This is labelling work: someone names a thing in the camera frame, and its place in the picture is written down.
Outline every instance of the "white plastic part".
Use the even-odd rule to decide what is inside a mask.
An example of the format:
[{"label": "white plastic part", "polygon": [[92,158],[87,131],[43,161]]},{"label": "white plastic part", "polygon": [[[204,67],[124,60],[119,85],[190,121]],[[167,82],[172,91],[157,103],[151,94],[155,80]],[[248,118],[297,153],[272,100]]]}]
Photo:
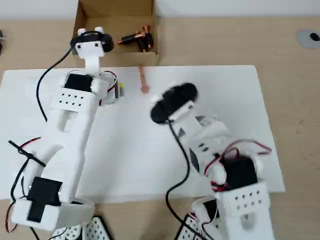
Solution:
[{"label": "white plastic part", "polygon": [[105,55],[100,41],[79,42],[75,44],[79,58],[85,60],[85,71],[100,73],[100,57]]},{"label": "white plastic part", "polygon": [[270,198],[264,181],[220,192],[218,210],[226,240],[274,240]]},{"label": "white plastic part", "polygon": [[[84,31],[86,30],[79,29],[78,34]],[[46,165],[58,151],[61,151],[58,156],[64,164],[61,168],[65,172],[64,177],[56,179],[51,171],[46,171],[35,161],[30,161],[24,172],[23,188],[26,194],[35,177],[62,182],[58,192],[61,206],[46,205],[41,221],[34,222],[27,220],[32,202],[18,199],[11,216],[14,223],[53,231],[60,227],[81,225],[91,221],[94,212],[93,203],[71,204],[71,202],[75,199],[84,167],[85,149],[97,107],[101,97],[107,96],[109,83],[98,75],[94,76],[96,72],[100,73],[99,57],[104,56],[101,42],[83,42],[78,46],[80,46],[79,56],[85,59],[86,71],[93,77],[93,91],[64,88],[63,79],[60,79],[61,87],[53,98],[51,105],[53,109],[48,117],[46,129],[38,140],[36,148],[31,150]]]},{"label": "white plastic part", "polygon": [[223,185],[226,183],[227,173],[224,166],[219,161],[216,161],[208,169],[207,177],[218,185]]},{"label": "white plastic part", "polygon": [[100,32],[100,33],[102,33],[102,34],[105,33],[105,32],[104,32],[104,29],[103,29],[101,26],[96,26],[96,27],[94,28],[94,30],[97,31],[97,32]]},{"label": "white plastic part", "polygon": [[54,231],[65,226],[89,223],[95,210],[93,205],[88,204],[62,203],[61,206],[46,205],[41,222],[34,222],[27,220],[31,203],[26,199],[17,199],[14,204],[11,221],[24,226]]},{"label": "white plastic part", "polygon": [[88,225],[83,225],[83,227],[80,225],[70,226],[67,227],[67,230],[65,227],[59,228],[54,231],[52,236],[57,236],[66,231],[61,236],[53,238],[53,240],[77,240],[80,237],[81,229],[82,240],[112,240],[99,217],[93,217],[91,222]]}]

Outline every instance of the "table surface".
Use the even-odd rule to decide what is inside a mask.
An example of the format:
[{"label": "table surface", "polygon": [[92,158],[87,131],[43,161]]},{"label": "table surface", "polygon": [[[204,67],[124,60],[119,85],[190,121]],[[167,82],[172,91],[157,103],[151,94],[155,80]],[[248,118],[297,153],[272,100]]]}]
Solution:
[{"label": "table surface", "polygon": [[[73,21],[0,21],[7,39],[0,76],[12,69],[40,69],[68,50]],[[320,17],[179,18],[159,20],[159,65],[255,65],[286,186],[271,194],[278,240],[318,240],[320,235],[320,49],[303,49],[300,29],[320,32]],[[61,68],[76,67],[69,56]],[[194,199],[172,200],[183,217]],[[0,201],[5,215],[9,201]],[[179,223],[165,201],[100,204],[115,239],[172,240]],[[41,239],[47,232],[38,231]],[[0,238],[34,237],[26,227]]]}]

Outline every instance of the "white sheet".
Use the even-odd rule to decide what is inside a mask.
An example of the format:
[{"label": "white sheet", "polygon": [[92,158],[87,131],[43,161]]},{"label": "white sheet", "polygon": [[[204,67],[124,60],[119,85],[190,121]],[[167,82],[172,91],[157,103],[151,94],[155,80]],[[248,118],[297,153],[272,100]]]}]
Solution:
[{"label": "white sheet", "polygon": [[[85,150],[78,197],[90,198],[96,203],[163,199],[167,189],[183,178],[185,162],[168,127],[150,119],[151,99],[183,82],[196,85],[197,104],[203,113],[219,116],[235,135],[256,139],[272,148],[272,155],[263,158],[263,176],[269,191],[285,190],[254,66],[146,67],[150,85],[147,95],[140,92],[137,67],[108,69],[124,83],[125,97],[120,103],[97,111]],[[70,70],[54,69],[44,78],[40,99],[47,115],[61,74]],[[12,182],[25,160],[8,140],[21,144],[41,136],[45,127],[35,95],[43,72],[43,69],[32,69],[4,73],[0,88],[0,199],[10,197]],[[63,161],[47,167],[57,174],[66,171]],[[210,193],[208,181],[192,169],[187,183],[172,197],[199,197]]]}]

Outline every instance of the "robotic arm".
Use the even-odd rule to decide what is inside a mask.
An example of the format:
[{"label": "robotic arm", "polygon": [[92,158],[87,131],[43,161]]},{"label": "robotic arm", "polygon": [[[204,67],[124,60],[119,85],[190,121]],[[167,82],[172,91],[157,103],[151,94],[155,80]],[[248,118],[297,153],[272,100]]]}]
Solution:
[{"label": "robotic arm", "polygon": [[[260,156],[271,149],[255,140],[238,139],[217,117],[199,114],[197,96],[191,83],[175,86],[151,111],[155,123],[171,122],[191,164],[212,187],[212,196],[192,205],[198,224],[194,230],[214,240],[274,240],[269,193],[260,179]],[[254,151],[253,145],[263,151]],[[176,239],[185,239],[188,231],[185,228]]]},{"label": "robotic arm", "polygon": [[64,167],[57,175],[29,161],[24,172],[26,199],[16,200],[11,216],[14,223],[47,231],[91,221],[94,204],[77,200],[75,195],[97,108],[101,100],[110,102],[111,93],[118,91],[116,87],[108,94],[115,76],[100,74],[99,58],[114,47],[101,27],[95,31],[79,29],[70,44],[73,52],[85,60],[85,70],[71,71],[61,78],[46,129],[37,147],[30,149],[46,166],[59,152]]}]

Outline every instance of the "metal object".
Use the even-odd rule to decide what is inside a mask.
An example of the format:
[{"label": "metal object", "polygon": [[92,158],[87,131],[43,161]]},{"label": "metal object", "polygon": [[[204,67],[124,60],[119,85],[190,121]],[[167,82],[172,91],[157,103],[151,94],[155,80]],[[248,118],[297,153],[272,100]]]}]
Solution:
[{"label": "metal object", "polygon": [[310,29],[301,30],[296,34],[298,43],[305,49],[320,48],[320,32]]},{"label": "metal object", "polygon": [[117,44],[130,44],[130,43],[133,43],[137,38],[144,38],[145,36],[146,36],[146,33],[144,31],[138,32],[138,33],[131,34],[128,36],[123,36],[121,38],[121,40],[117,41],[116,43]]}]

